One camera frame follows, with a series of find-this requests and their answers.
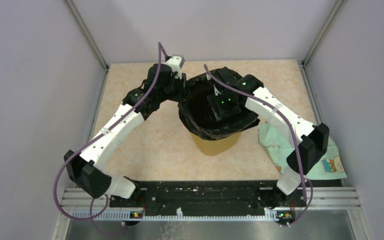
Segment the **black plastic trash bag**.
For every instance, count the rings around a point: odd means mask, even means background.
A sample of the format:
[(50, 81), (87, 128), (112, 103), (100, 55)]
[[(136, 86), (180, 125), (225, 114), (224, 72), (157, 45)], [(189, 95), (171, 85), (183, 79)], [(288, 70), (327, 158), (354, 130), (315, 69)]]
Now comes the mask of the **black plastic trash bag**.
[[(247, 109), (245, 103), (247, 98), (238, 93), (238, 102), (241, 113), (215, 122), (210, 116), (210, 106), (207, 96), (211, 94), (213, 86), (208, 82), (206, 73), (194, 76), (186, 81), (189, 91), (185, 101), (178, 104), (179, 119), (186, 129), (204, 140), (214, 141), (227, 138), (233, 134), (254, 128), (259, 125), (260, 120), (256, 113)], [(225, 92), (231, 91), (217, 83), (217, 88)]]

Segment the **yellow ribbed trash bin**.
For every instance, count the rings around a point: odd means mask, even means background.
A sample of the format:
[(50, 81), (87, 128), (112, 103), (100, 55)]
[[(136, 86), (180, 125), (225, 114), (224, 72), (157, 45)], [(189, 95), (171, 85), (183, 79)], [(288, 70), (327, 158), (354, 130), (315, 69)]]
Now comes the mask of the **yellow ribbed trash bin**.
[(198, 149), (204, 155), (213, 157), (229, 150), (234, 145), (236, 145), (242, 135), (242, 132), (238, 132), (229, 137), (218, 140), (205, 140), (193, 133), (190, 135)]

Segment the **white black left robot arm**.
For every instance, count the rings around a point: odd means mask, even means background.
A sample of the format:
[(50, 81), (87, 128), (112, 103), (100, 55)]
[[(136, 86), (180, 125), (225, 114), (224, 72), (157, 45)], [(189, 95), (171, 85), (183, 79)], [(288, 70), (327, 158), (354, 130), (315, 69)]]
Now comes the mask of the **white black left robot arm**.
[(113, 117), (79, 153), (68, 150), (63, 159), (69, 179), (93, 199), (115, 195), (129, 207), (140, 202), (135, 182), (104, 172), (108, 160), (128, 134), (160, 108), (164, 101), (186, 97), (186, 74), (182, 63), (170, 60), (154, 64), (140, 87), (130, 90)]

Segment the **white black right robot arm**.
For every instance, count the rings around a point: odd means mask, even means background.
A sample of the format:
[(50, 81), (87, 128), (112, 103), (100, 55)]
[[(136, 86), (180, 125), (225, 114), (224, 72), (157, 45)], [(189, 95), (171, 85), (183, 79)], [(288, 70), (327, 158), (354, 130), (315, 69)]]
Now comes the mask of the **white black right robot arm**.
[(328, 150), (330, 129), (325, 123), (314, 124), (299, 116), (280, 102), (262, 81), (247, 74), (232, 83), (218, 79), (204, 66), (208, 79), (228, 93), (236, 93), (245, 100), (244, 106), (266, 120), (293, 146), (287, 156), (288, 166), (276, 183), (273, 200), (287, 206), (294, 198), (293, 192), (306, 188), (306, 176)]

